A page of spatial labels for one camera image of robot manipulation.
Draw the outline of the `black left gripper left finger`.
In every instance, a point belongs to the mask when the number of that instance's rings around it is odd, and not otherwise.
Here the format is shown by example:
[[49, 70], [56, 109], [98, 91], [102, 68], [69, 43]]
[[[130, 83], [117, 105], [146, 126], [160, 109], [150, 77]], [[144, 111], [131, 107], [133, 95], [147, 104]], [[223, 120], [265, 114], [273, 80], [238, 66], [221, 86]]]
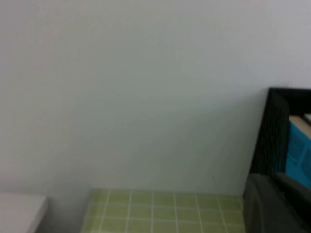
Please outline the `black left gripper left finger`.
[[250, 174], [244, 191], [247, 233], [309, 233], [311, 209], [294, 208], [271, 177]]

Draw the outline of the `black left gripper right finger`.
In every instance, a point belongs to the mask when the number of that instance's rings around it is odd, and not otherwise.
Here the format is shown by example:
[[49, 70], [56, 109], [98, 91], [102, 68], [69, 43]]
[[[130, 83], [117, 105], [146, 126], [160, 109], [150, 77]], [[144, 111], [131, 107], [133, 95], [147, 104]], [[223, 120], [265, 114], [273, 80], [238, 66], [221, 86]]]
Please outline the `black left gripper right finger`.
[[296, 209], [311, 208], [311, 190], [285, 173], [276, 172], [276, 183], [289, 203]]

